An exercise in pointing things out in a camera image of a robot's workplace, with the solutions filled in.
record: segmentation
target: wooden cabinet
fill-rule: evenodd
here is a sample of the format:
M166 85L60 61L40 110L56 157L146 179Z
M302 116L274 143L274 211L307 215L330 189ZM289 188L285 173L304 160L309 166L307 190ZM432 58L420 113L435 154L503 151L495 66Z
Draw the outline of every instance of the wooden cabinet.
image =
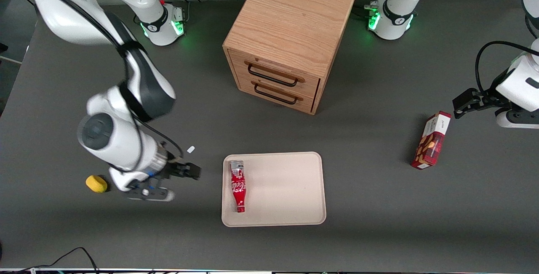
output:
M245 0L223 49L239 90L316 113L354 0Z

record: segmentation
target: table surface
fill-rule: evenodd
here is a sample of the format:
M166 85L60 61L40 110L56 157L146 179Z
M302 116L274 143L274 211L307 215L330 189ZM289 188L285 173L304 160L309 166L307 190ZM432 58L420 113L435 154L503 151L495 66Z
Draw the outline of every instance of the table surface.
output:
M367 0L358 0L364 4ZM520 0L422 0L404 37L384 41L348 22L314 116L242 93L221 44L242 2L192 4L187 34L156 47L173 111L152 126L203 168L165 182L170 203L129 201L85 186L107 165L79 146L86 100L118 83L111 46L79 46L39 22L0 119L1 266L50 263L77 246L102 268L286 271L539 271L536 130L499 128L493 111L452 120L438 165L409 163L426 119L475 86L490 40L529 45ZM518 50L485 52L485 84ZM327 220L319 226L227 228L221 166L229 154L316 151ZM82 253L57 264L88 268Z

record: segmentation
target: drawer handle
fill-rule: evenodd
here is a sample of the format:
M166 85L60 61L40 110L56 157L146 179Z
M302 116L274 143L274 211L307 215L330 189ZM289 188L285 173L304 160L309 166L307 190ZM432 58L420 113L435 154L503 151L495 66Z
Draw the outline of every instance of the drawer handle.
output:
M273 98L275 100L279 100L280 102L282 103L285 103L285 104L289 104L289 105L294 105L296 103L296 101L298 101L298 97L294 96L294 101L289 101L289 100L286 100L286 99L283 99L283 98L280 98L280 97L277 97L277 96L273 96L269 93L266 93L266 92L262 92L261 90L257 90L256 88L258 88L260 85L257 84L257 83L253 83L254 84L254 91L260 95L264 95L266 97L269 97L269 98Z
M297 77L295 77L295 80L292 83L283 82L282 80L277 80L277 78L273 78L273 77L270 77L270 76L265 76L264 74L256 73L256 72L251 70L252 67L253 67L252 64L249 64L249 66L247 67L247 71L249 71L249 74L254 75L254 76L258 76L260 78L264 78L264 80L271 80L272 82L277 82L278 84L283 85L283 86L287 86L287 87L293 87L293 86L296 86L296 84L298 84L299 79Z

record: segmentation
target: tray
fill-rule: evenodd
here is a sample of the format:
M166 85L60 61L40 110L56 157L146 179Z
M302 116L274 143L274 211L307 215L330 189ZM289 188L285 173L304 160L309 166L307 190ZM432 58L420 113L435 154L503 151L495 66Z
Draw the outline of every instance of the tray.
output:
M237 213L229 161L245 165L245 212ZM298 226L326 220L322 158L316 152L237 154L223 161L225 226Z

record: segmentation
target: red bottle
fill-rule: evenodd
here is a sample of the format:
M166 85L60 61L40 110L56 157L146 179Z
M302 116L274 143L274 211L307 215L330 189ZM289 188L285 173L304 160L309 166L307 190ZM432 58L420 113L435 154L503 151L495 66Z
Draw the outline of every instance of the red bottle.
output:
M232 173L232 193L236 200L238 213L245 212L245 187L244 167L242 160L233 160L230 162L230 172Z

